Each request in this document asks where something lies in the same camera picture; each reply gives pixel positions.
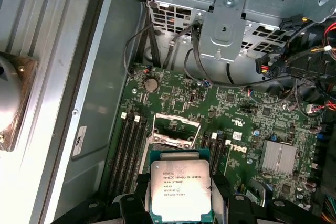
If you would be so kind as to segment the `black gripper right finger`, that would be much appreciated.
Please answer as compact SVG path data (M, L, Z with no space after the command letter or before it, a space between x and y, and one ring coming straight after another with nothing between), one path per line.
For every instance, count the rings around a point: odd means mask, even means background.
M264 207L247 196L233 194L222 174L211 176L212 206L218 223L324 223L324 220L294 203L272 199Z

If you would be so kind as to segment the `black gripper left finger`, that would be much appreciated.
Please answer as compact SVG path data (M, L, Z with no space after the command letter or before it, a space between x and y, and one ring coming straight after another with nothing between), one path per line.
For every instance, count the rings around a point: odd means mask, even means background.
M151 223L149 202L150 174L139 174L134 194L118 195L110 205L98 199L85 200L53 223Z

